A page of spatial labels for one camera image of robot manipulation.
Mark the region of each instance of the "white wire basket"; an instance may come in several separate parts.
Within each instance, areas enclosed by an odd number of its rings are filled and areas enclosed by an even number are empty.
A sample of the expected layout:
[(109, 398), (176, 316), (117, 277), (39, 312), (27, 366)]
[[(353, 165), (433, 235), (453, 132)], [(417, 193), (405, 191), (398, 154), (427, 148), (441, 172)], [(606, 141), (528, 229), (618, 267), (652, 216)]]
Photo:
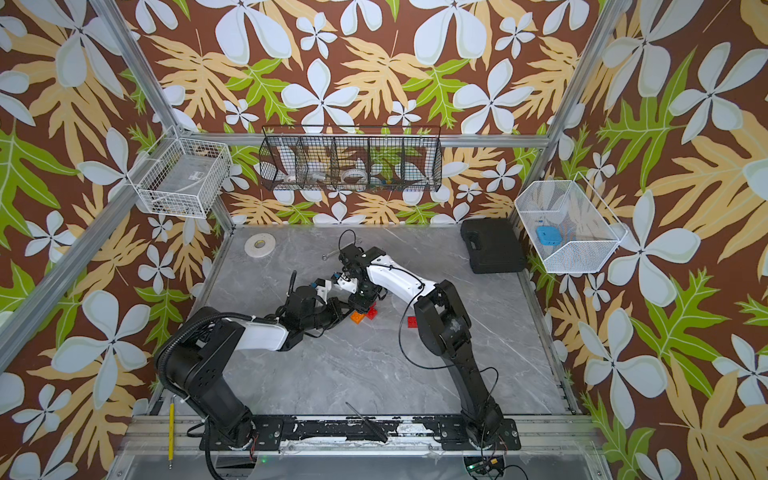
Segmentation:
[(154, 164), (134, 185), (139, 198), (153, 214), (205, 218), (229, 177), (230, 149), (185, 137), (158, 144)]
[[(594, 187), (585, 183), (589, 197), (575, 180), (540, 180), (515, 199), (515, 208), (547, 273), (599, 272), (627, 236), (625, 225)], [(615, 220), (612, 224), (598, 204)]]

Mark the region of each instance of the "black wire basket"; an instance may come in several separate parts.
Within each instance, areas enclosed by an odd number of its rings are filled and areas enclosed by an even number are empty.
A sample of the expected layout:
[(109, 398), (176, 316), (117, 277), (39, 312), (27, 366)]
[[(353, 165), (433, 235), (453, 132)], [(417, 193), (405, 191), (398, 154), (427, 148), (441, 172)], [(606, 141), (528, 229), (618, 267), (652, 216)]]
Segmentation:
[(307, 134), (297, 127), (263, 127), (259, 172), (265, 188), (351, 191), (426, 188), (437, 191), (440, 188), (439, 128), (355, 126), (355, 134), (346, 133), (336, 125), (315, 129), (325, 133)]

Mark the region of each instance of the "wire basket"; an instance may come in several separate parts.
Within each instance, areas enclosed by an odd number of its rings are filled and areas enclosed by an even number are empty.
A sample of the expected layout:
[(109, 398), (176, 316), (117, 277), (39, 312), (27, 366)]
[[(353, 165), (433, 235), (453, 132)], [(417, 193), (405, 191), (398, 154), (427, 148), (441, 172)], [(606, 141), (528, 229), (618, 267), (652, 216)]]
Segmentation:
[[(515, 199), (547, 273), (599, 272), (628, 233), (600, 194), (585, 183), (589, 196), (575, 180), (540, 180)], [(612, 225), (599, 204), (615, 220)]]
[(186, 137), (158, 141), (154, 164), (134, 185), (153, 214), (205, 218), (229, 177), (232, 157), (225, 144)]
[(442, 182), (434, 134), (298, 134), (263, 129), (259, 172), (269, 190), (424, 190)]

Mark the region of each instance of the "yellow pencil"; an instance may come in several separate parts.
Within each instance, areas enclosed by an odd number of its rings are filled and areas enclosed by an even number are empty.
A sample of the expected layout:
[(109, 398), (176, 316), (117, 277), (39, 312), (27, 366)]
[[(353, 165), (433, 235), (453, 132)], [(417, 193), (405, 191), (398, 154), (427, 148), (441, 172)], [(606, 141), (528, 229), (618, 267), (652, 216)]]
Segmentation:
[(168, 412), (168, 468), (174, 466), (174, 396), (170, 398), (170, 410)]

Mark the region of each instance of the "black tool case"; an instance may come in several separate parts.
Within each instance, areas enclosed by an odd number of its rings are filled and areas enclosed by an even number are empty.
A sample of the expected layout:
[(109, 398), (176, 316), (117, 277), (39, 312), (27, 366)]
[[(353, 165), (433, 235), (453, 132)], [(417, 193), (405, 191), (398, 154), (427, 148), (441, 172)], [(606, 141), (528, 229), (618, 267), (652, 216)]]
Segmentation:
[(475, 273), (521, 272), (525, 255), (512, 224), (505, 218), (478, 218), (462, 223), (462, 239)]

